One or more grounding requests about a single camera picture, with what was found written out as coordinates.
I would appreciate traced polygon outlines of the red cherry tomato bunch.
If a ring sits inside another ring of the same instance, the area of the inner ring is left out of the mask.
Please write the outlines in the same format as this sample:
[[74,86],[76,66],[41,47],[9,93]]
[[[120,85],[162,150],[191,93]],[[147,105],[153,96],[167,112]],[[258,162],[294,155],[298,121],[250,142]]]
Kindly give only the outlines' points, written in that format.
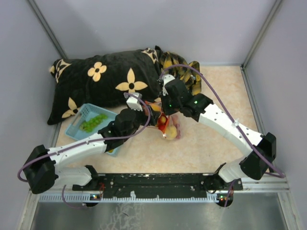
[[160,117],[158,118],[158,120],[157,120],[156,127],[157,127],[162,133],[165,133],[167,123],[168,123],[168,118],[167,118],[167,116],[166,116],[164,113],[162,113],[162,114],[160,115]]

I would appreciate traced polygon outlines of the clear zip bag orange zipper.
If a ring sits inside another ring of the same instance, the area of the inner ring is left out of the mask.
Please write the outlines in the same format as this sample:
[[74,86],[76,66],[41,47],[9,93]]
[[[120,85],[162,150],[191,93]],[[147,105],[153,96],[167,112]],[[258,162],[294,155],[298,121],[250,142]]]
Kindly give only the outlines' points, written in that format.
[[[145,101],[145,103],[146,103],[147,105],[149,105],[149,104],[152,103],[152,102]],[[176,114],[174,114],[174,115],[166,115],[166,116],[167,116],[167,118],[168,118],[168,123],[167,123],[167,126],[166,126],[166,127],[168,127],[168,126],[174,126],[174,123],[175,123],[177,120],[179,120],[179,118],[178,118],[178,116],[177,116]]]

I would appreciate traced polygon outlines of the yellow lemon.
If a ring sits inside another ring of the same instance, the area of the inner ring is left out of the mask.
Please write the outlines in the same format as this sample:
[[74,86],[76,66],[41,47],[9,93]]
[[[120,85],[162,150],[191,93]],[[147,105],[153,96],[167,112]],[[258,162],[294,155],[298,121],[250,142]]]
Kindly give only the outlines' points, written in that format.
[[164,133],[165,139],[167,140],[173,140],[177,137],[177,128],[175,126],[168,126],[165,129]]

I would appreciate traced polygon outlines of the purple grape bunch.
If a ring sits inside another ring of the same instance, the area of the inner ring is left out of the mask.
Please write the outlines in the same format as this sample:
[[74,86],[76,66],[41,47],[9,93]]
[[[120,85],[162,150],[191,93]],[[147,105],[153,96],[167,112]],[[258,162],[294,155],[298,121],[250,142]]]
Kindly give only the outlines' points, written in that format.
[[179,120],[177,120],[175,123],[174,123],[174,126],[177,130],[177,135],[176,135],[176,139],[180,139],[181,138],[181,126],[180,126],[180,122]]

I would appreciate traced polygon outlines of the green lettuce leaf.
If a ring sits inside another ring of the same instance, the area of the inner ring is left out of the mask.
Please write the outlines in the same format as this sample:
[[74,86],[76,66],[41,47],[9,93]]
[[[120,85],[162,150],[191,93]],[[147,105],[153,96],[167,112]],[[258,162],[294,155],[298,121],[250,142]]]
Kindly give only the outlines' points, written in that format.
[[81,131],[90,133],[92,132],[96,127],[98,127],[99,124],[101,124],[104,120],[108,118],[105,114],[99,114],[93,118],[91,118],[88,121],[83,121],[81,125],[79,126],[79,129]]

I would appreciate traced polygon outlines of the orange peach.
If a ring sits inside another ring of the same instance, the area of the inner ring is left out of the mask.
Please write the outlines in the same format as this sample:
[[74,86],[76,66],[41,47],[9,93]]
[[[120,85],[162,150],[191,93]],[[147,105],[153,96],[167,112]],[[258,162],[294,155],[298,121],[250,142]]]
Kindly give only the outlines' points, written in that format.
[[151,107],[153,111],[160,112],[160,113],[163,112],[161,102],[150,103],[149,106]]

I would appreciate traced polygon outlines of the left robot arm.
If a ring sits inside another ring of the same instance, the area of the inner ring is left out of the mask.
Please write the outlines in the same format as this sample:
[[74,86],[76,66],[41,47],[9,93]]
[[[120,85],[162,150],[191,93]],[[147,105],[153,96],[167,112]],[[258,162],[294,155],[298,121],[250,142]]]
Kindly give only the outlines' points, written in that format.
[[100,184],[94,168],[70,168],[69,164],[120,147],[135,136],[140,127],[155,126],[160,116],[161,112],[148,105],[141,110],[123,109],[96,133],[81,140],[49,149],[44,145],[36,146],[19,172],[24,173],[24,181],[33,194],[41,194],[56,185],[94,190]]

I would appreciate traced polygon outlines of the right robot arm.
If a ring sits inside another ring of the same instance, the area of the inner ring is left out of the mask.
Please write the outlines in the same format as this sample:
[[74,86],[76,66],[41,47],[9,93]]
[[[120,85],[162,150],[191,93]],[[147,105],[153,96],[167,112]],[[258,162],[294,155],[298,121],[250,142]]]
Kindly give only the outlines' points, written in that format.
[[224,163],[204,182],[208,190],[224,190],[233,180],[249,177],[260,180],[268,169],[268,163],[276,158],[276,137],[263,135],[241,123],[235,123],[212,99],[202,93],[192,95],[183,81],[172,75],[159,80],[163,111],[167,115],[176,112],[217,131],[232,142],[243,154],[242,158]]

